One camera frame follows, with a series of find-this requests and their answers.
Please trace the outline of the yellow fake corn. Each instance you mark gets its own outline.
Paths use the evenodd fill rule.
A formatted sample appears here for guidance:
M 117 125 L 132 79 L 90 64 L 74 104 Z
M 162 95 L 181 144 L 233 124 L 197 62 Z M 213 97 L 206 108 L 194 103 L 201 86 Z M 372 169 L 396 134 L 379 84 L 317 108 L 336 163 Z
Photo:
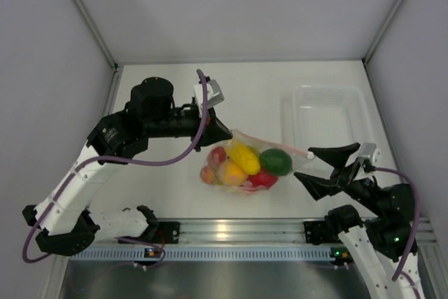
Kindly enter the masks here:
M 225 152 L 229 159 L 236 163 L 248 175 L 256 175 L 260 172 L 261 166 L 258 156 L 242 142 L 232 140 L 225 148 Z

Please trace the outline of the clear zip top bag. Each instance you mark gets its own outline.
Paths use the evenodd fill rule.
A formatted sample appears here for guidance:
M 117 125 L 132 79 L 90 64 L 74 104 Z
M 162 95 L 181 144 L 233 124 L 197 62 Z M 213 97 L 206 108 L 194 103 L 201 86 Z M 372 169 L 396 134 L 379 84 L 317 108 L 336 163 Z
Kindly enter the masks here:
M 228 193 L 254 195 L 270 190 L 314 158 L 311 151 L 233 130 L 231 139 L 218 142 L 208 152 L 199 177 Z

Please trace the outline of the green fake lime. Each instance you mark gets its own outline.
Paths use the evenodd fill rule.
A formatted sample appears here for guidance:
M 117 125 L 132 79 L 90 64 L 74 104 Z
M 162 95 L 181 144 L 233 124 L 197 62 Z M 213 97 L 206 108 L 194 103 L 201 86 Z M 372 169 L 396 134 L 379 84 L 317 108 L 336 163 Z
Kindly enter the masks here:
M 293 169 L 292 158 L 287 152 L 270 148 L 259 155 L 260 166 L 274 176 L 286 176 Z

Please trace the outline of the red fake apple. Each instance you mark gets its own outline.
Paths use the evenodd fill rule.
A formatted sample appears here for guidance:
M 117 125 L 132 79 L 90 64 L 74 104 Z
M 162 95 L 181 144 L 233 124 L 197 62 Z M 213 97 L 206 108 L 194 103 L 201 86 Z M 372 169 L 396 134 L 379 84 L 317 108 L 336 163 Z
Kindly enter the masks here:
M 247 181 L 250 189 L 269 190 L 278 181 L 278 177 L 262 169 L 256 175 L 250 175 Z

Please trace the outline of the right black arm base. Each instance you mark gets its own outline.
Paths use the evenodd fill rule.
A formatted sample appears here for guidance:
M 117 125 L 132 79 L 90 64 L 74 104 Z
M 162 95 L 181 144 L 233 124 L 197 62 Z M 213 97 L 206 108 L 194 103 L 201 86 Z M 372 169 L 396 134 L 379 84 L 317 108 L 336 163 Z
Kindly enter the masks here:
M 325 221 L 305 221 L 303 226 L 305 241 L 308 244 L 320 245 L 339 242 L 337 235 Z

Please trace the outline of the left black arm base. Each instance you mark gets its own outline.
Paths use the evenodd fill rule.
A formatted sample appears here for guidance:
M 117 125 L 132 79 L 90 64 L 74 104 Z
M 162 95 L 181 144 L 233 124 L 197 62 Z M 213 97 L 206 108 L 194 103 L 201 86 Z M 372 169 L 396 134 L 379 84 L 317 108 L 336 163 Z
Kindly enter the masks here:
M 150 224 L 138 237 L 121 237 L 121 244 L 130 244 L 130 240 L 151 244 L 178 244 L 181 224 L 178 221 L 159 221 Z

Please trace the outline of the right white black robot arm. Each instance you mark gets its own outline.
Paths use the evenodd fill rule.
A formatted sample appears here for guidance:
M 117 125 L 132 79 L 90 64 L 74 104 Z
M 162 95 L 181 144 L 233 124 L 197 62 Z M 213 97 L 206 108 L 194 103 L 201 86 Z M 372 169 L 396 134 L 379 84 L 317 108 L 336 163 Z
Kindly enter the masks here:
M 424 298 L 416 241 L 420 201 L 410 178 L 379 167 L 374 143 L 308 151 L 333 168 L 327 179 L 294 174 L 311 197 L 318 201 L 345 193 L 374 218 L 362 219 L 350 204 L 334 208 L 321 221 L 304 222 L 307 243 L 342 243 L 348 255 L 334 249 L 333 264 L 354 263 L 371 298 Z

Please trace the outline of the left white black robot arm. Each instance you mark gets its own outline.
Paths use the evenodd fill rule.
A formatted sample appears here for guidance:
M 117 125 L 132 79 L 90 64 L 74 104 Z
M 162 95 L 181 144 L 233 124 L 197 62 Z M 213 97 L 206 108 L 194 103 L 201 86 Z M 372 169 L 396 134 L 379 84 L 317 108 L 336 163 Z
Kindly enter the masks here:
M 92 198 L 125 165 L 166 167 L 192 151 L 231 139 L 231 131 L 218 119 L 215 106 L 224 100 L 219 84 L 199 73 L 191 102 L 177 106 L 174 86 L 150 77 L 134 86 L 129 101 L 118 112 L 104 116 L 87 137 L 80 155 L 60 184 L 23 216 L 44 256 L 74 256 L 96 242 L 117 239 L 126 243 L 151 243 L 159 221 L 147 206 L 108 214 L 90 211 Z M 138 159 L 151 139 L 188 138 L 180 155 L 163 161 Z

